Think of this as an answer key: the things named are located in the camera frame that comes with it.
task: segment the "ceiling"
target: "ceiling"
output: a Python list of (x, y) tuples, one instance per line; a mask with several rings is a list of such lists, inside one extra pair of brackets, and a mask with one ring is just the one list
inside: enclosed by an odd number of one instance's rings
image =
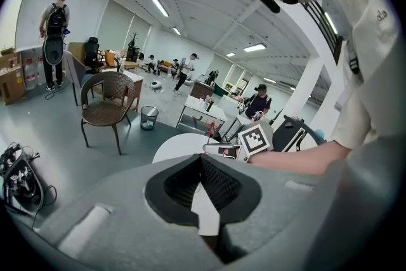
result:
[[(164, 17), (151, 0), (133, 1), (163, 29), (174, 33), (172, 27), (177, 27), (183, 37), (219, 55), (234, 52), (229, 60), (257, 76), (277, 81), (281, 87), (297, 85), (310, 55), (279, 16), (258, 0), (160, 0), (169, 17)], [(258, 43), (265, 44), (266, 49), (243, 50)], [(329, 85), (324, 71), (312, 96), (322, 101)]]

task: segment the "black cap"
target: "black cap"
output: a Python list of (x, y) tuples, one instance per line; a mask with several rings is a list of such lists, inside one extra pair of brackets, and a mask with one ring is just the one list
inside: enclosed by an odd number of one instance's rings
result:
[(259, 91), (260, 89), (263, 89), (263, 90), (266, 91), (266, 85), (265, 84), (259, 84), (259, 86), (255, 88), (255, 91)]

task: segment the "wire mesh trash can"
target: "wire mesh trash can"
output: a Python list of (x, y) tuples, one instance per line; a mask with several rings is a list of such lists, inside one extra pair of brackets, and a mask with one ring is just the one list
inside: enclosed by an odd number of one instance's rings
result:
[(141, 109), (141, 129), (152, 130), (157, 121), (159, 111), (153, 106), (144, 106)]

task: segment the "brown wicker chair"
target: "brown wicker chair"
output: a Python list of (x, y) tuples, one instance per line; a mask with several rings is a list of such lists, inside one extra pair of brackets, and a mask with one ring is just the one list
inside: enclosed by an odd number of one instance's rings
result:
[[(89, 89), (95, 84), (103, 82), (103, 101), (91, 103), (89, 105), (87, 94)], [(124, 107), (124, 98), (127, 96), (127, 107)], [(107, 98), (118, 98), (121, 100), (121, 105), (107, 100)], [(92, 126), (111, 126), (113, 127), (117, 148), (121, 155), (119, 135), (117, 134), (116, 124), (121, 122), (124, 117), (131, 127), (131, 123), (127, 116), (127, 111), (131, 107), (135, 98), (134, 83), (128, 76), (120, 72), (102, 72), (94, 75), (91, 79), (86, 81), (81, 90), (81, 103), (82, 103), (82, 121), (81, 128), (84, 136), (86, 146), (89, 147), (88, 139), (84, 133), (83, 124), (90, 124)]]

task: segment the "person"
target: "person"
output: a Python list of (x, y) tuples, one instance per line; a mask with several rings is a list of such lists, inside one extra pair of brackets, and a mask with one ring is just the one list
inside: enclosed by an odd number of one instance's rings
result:
[(192, 53), (192, 55), (191, 55), (189, 58), (187, 58), (187, 59), (185, 60), (185, 64), (183, 65), (183, 68), (182, 68), (182, 70), (180, 71), (178, 84), (177, 84), (177, 85), (175, 86), (175, 88), (173, 89), (173, 91), (174, 91), (175, 93), (180, 94), (180, 93), (179, 93), (179, 88), (180, 88), (180, 86), (182, 86), (183, 83), (185, 82), (186, 78), (188, 77), (188, 73), (189, 73), (190, 71), (194, 71), (194, 70), (195, 70), (193, 61), (196, 60), (196, 58), (197, 58), (197, 54), (196, 54), (196, 53)]
[[(41, 17), (41, 23), (39, 24), (39, 33), (41, 37), (46, 36), (46, 24), (48, 22), (49, 16), (55, 12), (55, 10), (62, 10), (63, 14), (65, 15), (65, 20), (63, 23), (63, 29), (67, 29), (68, 24), (69, 24), (69, 19), (70, 19), (70, 13), (69, 13), (69, 7), (65, 4), (65, 0), (55, 0), (55, 2), (49, 6), (47, 6), (42, 14)], [(44, 52), (44, 45), (43, 44), (43, 63), (44, 63), (44, 73), (45, 73), (45, 79), (46, 79), (46, 89), (48, 91), (54, 91), (55, 90), (55, 84), (53, 82), (52, 78), (52, 65), (48, 63), (48, 61), (45, 58), (45, 52)], [(57, 64), (55, 66), (55, 75), (56, 75), (56, 84), (58, 87), (62, 86), (63, 81), (62, 81), (62, 62)]]
[(268, 113), (272, 101), (272, 99), (266, 94), (265, 84), (260, 84), (255, 90), (258, 94), (253, 94), (246, 104), (248, 108), (245, 111), (245, 115), (250, 120), (255, 116), (256, 112), (262, 111), (264, 115)]
[(157, 67), (158, 67), (158, 61), (155, 59), (153, 55), (149, 56), (149, 59), (151, 59), (151, 62), (148, 64), (148, 72), (151, 73), (151, 68), (154, 71), (154, 75), (157, 74)]
[(171, 67), (171, 72), (175, 74), (179, 69), (178, 59), (174, 59)]
[[(283, 0), (290, 4), (298, 1)], [(341, 1), (351, 32), (342, 54), (345, 55), (344, 105), (332, 133), (332, 141), (300, 152), (260, 153), (251, 158), (253, 165), (321, 175), (332, 161), (346, 158), (353, 149), (377, 138), (374, 121), (362, 101), (366, 90), (361, 86), (395, 50), (397, 41), (402, 37), (400, 22), (388, 0)]]

